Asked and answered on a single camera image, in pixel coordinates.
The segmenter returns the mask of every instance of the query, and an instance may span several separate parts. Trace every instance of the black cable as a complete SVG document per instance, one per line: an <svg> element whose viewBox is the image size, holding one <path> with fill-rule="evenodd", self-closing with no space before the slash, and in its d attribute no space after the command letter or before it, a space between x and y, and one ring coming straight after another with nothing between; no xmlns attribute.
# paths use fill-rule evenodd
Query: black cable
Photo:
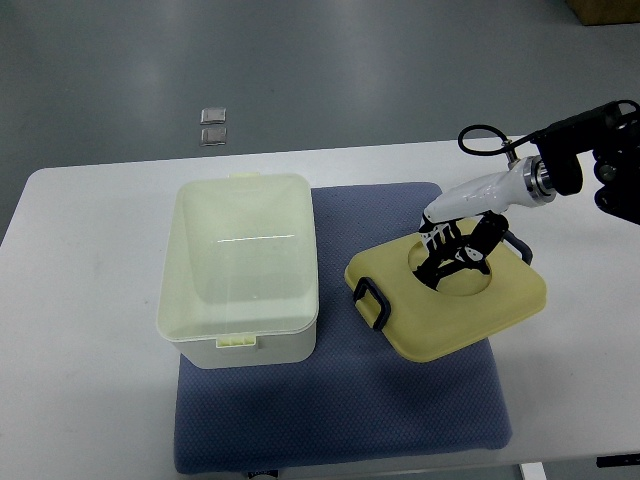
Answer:
<svg viewBox="0 0 640 480"><path fill-rule="evenodd" d="M516 147L519 147L520 145L527 143L528 141L530 141L532 138L534 138L536 135L540 133L539 131L535 131L533 133L530 133L529 135L526 135L496 150L474 150L472 148L467 147L464 144L464 137L467 135L467 133L474 130L486 130L488 132L494 133L503 142L506 142L508 140L508 137L504 133L502 133L502 131L498 130L495 127L492 127L491 125L477 124L477 125L470 125L467 128L463 129L460 132L460 135L458 135L458 147L460 147L460 150L462 150L464 153L468 153L469 155L477 155L479 157L492 157L494 155L500 155L501 153L510 152L514 150Z"/></svg>
<svg viewBox="0 0 640 480"><path fill-rule="evenodd" d="M634 102L633 100L620 100L618 102L615 102L615 104L631 105L635 109L634 112L623 115L622 118L634 119L636 115L638 115L640 112L640 105L638 105L638 103ZM491 132L495 134L497 137L499 137L500 140L502 140L503 142L508 141L508 137L496 127L492 127L491 125L485 125L481 123L476 125L470 125L467 128L463 129L458 135L458 147L460 147L460 150L462 150L464 153L467 153L469 155L476 155L479 157L492 157L494 155L500 155L502 153L511 152L515 150L516 147L519 147L520 145L523 145L531 141L532 138L535 138L536 136L540 135L540 133L544 131L544 130L536 130L535 132L530 133L529 135L526 135L514 142L510 142L509 144L504 145L502 148L498 148L496 150L474 150L472 148L467 147L464 144L464 137L467 135L467 133L472 132L474 130L486 130L487 132Z"/></svg>

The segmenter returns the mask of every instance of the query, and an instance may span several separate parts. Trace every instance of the translucent container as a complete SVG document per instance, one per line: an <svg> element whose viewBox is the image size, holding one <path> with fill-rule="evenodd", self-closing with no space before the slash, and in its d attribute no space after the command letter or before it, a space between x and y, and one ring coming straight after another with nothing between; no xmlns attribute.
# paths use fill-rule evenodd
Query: translucent container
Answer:
<svg viewBox="0 0 640 480"><path fill-rule="evenodd" d="M232 176L178 192L157 327L200 368L289 363L315 347L311 189L294 174Z"/></svg>

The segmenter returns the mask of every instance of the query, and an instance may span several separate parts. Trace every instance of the yellow plastic lid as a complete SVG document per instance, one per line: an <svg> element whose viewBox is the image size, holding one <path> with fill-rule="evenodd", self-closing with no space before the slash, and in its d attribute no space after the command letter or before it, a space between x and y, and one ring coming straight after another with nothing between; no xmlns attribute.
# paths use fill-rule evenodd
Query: yellow plastic lid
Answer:
<svg viewBox="0 0 640 480"><path fill-rule="evenodd" d="M463 234L469 234L475 222L463 220L458 225ZM490 278L463 270L443 279L441 290L446 293L432 290L414 276L412 269L420 255L426 258L416 233L360 252L345 271L352 290L362 277L368 277L386 297L391 312L382 333L409 360L435 360L545 306L542 277L502 243L487 257ZM356 308L371 327L381 310L370 293L356 302Z"/></svg>

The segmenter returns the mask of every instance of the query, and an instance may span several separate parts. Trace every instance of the blue fabric mat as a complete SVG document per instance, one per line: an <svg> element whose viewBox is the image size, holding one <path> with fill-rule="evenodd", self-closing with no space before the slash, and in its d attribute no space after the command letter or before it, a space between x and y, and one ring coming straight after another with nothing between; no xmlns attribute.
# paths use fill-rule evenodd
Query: blue fabric mat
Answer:
<svg viewBox="0 0 640 480"><path fill-rule="evenodd" d="M257 471L498 449L511 437L487 340L417 364L370 330L344 269L357 252L416 231L429 183L313 190L320 280L317 344L305 361L201 370L180 361L175 465Z"/></svg>

